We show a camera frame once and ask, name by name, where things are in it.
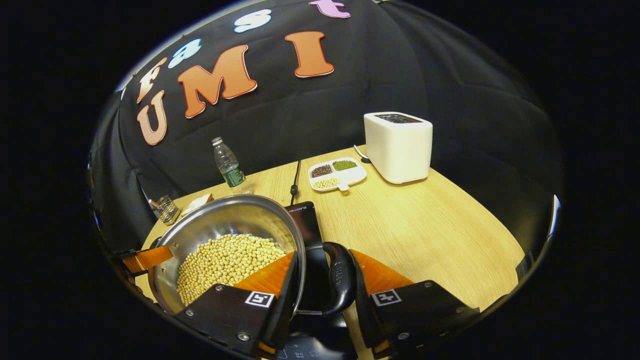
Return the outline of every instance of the screw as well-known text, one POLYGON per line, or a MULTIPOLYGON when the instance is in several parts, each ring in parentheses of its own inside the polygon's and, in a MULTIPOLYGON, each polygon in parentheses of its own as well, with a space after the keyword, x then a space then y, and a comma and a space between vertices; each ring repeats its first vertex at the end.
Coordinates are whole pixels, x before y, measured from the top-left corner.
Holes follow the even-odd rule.
POLYGON ((237 336, 238 336, 238 339, 240 339, 240 341, 251 340, 251 336, 249 336, 249 334, 247 334, 246 332, 238 332, 237 336))

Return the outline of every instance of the black cable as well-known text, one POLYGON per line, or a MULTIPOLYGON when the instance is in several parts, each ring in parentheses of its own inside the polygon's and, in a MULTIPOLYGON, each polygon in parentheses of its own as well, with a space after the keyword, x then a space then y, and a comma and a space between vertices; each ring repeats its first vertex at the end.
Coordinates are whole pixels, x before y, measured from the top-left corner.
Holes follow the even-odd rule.
POLYGON ((289 190, 289 192, 291 193, 291 205, 293 205, 293 198, 298 193, 298 173, 300 173, 300 163, 301 162, 302 162, 301 160, 298 160, 298 168, 296 169, 296 177, 293 179, 293 185, 291 185, 291 190, 289 190))

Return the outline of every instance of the pink letter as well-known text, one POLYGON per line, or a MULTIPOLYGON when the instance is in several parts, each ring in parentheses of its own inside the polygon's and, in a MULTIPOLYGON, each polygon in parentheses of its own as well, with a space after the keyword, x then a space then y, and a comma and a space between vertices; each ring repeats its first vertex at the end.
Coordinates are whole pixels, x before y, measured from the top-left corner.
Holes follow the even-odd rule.
POLYGON ((337 17, 338 19, 346 19, 348 17, 351 17, 350 13, 343 13, 338 10, 338 6, 343 7, 344 4, 334 3, 332 0, 316 0, 310 2, 309 5, 317 5, 318 10, 329 17, 337 17))

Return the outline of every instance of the black pot handle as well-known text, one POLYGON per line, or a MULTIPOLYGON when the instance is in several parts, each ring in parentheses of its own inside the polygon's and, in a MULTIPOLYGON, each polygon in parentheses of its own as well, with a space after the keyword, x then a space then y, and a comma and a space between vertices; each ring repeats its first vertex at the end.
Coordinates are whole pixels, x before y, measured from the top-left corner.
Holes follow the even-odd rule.
POLYGON ((345 311, 356 298, 356 268, 347 248, 332 242, 325 242, 323 250, 329 254, 329 282, 331 301, 322 311, 324 317, 331 317, 345 311))

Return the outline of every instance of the white toaster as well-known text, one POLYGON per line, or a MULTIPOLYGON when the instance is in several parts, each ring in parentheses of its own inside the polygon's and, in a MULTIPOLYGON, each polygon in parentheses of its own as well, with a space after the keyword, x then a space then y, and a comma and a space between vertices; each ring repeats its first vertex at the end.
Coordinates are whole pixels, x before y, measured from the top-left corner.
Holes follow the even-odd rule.
POLYGON ((367 157, 392 184, 429 175, 433 125, 411 115, 383 112, 364 115, 367 157))

